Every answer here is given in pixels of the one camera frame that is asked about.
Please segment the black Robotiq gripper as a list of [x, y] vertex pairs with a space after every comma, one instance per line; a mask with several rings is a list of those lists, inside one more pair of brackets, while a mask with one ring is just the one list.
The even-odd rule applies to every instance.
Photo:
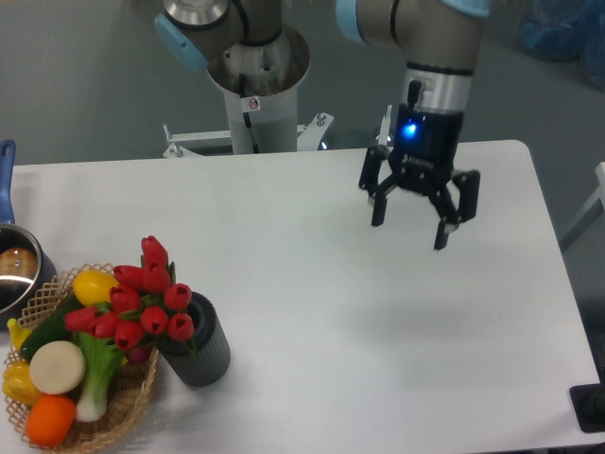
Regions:
[[[386, 146], [367, 148], [358, 186], [372, 204], [371, 226], [384, 223], [387, 196], [395, 187], [429, 194], [439, 215], [434, 249], [443, 250], [460, 224], [476, 215], [481, 174], [454, 170], [454, 158], [464, 113], [420, 112], [399, 106], [392, 152]], [[391, 175], [378, 182], [381, 165], [389, 162]]]

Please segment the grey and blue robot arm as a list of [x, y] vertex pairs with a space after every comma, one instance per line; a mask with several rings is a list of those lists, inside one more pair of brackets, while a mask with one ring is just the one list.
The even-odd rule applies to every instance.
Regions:
[[[400, 104], [386, 113], [359, 180], [373, 226], [384, 221], [395, 188], [435, 207], [436, 249], [475, 216], [480, 175], [455, 169], [454, 158], [489, 12], [486, 1], [337, 2], [345, 36], [407, 53]], [[297, 147], [298, 89], [310, 54], [280, 2], [166, 1], [154, 27], [177, 61], [206, 71], [222, 91], [235, 153]]]

